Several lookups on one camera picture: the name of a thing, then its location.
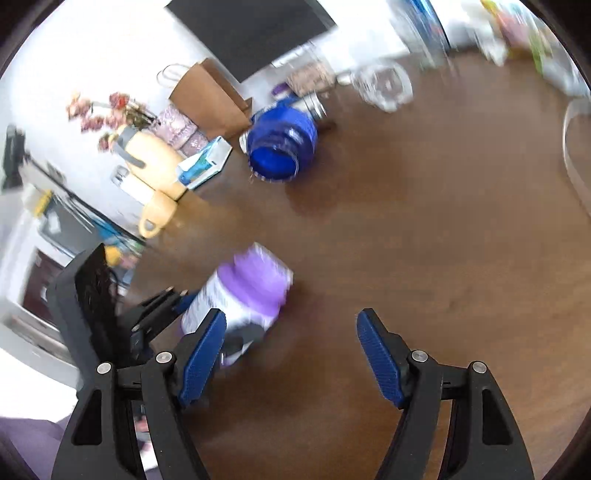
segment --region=purple bottle cap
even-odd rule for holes
[[[286,82],[275,85],[273,90],[271,90],[271,95],[273,95],[275,100],[283,100],[284,98],[293,95],[293,93],[294,92]]]
[[[279,313],[293,280],[291,270],[259,244],[220,265],[217,275],[240,302],[266,316]]]

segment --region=plastic container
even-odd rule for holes
[[[272,64],[279,77],[299,97],[322,92],[335,84],[335,73],[321,48],[309,41],[283,55]]]
[[[388,0],[390,23],[419,66],[438,68],[447,63],[449,42],[429,0]]]
[[[361,98],[385,112],[394,112],[413,99],[413,86],[406,70],[397,62],[378,60],[351,75],[351,83]]]
[[[277,319],[292,282],[289,268],[269,250],[253,244],[232,263],[220,265],[208,279],[183,315],[182,330],[194,332],[209,310],[218,308],[226,315],[227,334],[249,323],[266,331]]]
[[[246,152],[255,176],[289,181],[312,163],[318,132],[309,115],[278,106],[263,113],[249,131]]]
[[[566,95],[589,96],[587,83],[558,39],[551,44],[551,52],[551,57],[540,57],[543,77]]]

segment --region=yellow handle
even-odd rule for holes
[[[155,237],[170,221],[176,210],[177,202],[157,190],[142,210],[138,224],[139,234],[144,238]],[[150,222],[154,227],[148,229],[147,222]]]
[[[149,220],[142,214],[142,218],[139,220],[138,230],[139,230],[139,234],[141,236],[143,236],[144,238],[155,237],[156,235],[158,235],[160,233],[160,230],[162,230],[162,226],[155,225],[153,222],[150,222],[150,223],[152,225],[154,225],[154,228],[152,228],[151,230],[148,230],[145,226],[146,222],[149,222]]]
[[[118,133],[122,134],[125,128],[128,127],[119,127]],[[176,173],[183,157],[156,135],[136,132],[125,145],[125,152],[144,163],[143,168],[140,168],[134,162],[127,161],[127,166],[131,173],[154,190],[161,190],[173,200],[178,200],[187,190],[178,181]]]

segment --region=yellow object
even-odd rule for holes
[[[127,128],[122,125],[117,130],[120,135]],[[129,171],[154,190],[160,190],[173,200],[178,200],[187,190],[178,181],[176,167],[184,158],[164,140],[147,132],[139,131],[129,139],[125,151],[145,163],[144,168],[127,163]]]
[[[121,250],[119,250],[116,246],[107,245],[105,247],[105,257],[108,266],[116,267],[117,265],[119,265],[119,262],[121,261],[121,256]]]
[[[53,192],[51,190],[47,190],[43,197],[37,202],[37,205],[35,205],[35,210],[33,211],[35,218],[39,218],[41,215],[43,215],[43,213],[45,213],[47,205],[49,205],[52,197]]]
[[[496,16],[500,10],[499,6],[492,0],[480,0],[480,3],[491,15]]]
[[[150,201],[144,205],[138,224],[139,234],[144,238],[158,235],[176,211],[177,202],[157,190]]]

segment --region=screw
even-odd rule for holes
[[[172,359],[173,359],[173,354],[171,354],[170,352],[160,352],[158,355],[156,355],[156,361],[159,364],[167,364]]]
[[[96,367],[96,371],[101,375],[104,375],[105,373],[111,371],[111,364],[109,362],[100,364],[98,367]]]
[[[417,361],[417,362],[426,362],[427,358],[429,358],[429,356],[423,352],[422,350],[415,350],[413,352],[413,360]]]
[[[482,362],[474,362],[472,364],[472,368],[474,369],[474,371],[477,374],[483,374],[486,373],[486,365],[483,364]]]

